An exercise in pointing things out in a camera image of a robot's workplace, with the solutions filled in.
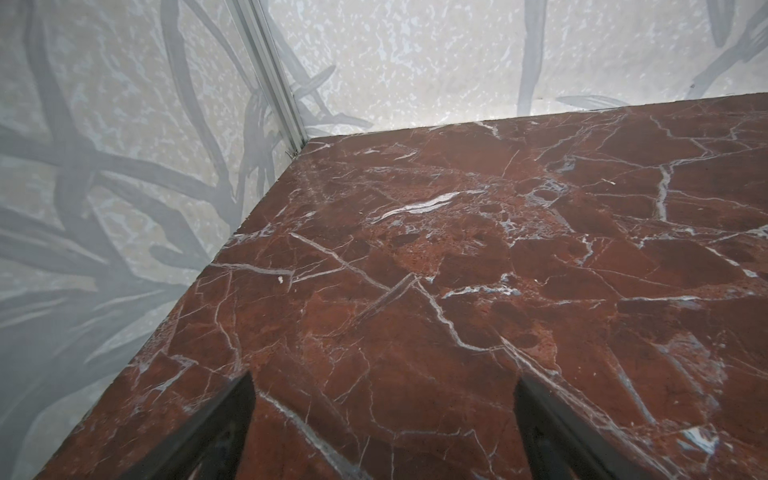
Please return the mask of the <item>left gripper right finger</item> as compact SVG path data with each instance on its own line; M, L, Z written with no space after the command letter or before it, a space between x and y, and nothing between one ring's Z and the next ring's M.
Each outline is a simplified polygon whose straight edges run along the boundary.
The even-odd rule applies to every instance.
M520 377L514 395L516 422L534 479L652 477L532 377Z

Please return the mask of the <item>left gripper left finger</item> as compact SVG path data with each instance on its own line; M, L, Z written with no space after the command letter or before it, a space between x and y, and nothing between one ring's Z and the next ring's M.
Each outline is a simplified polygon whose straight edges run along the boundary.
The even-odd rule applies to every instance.
M255 406L252 375L233 380L140 461L123 479L233 479Z

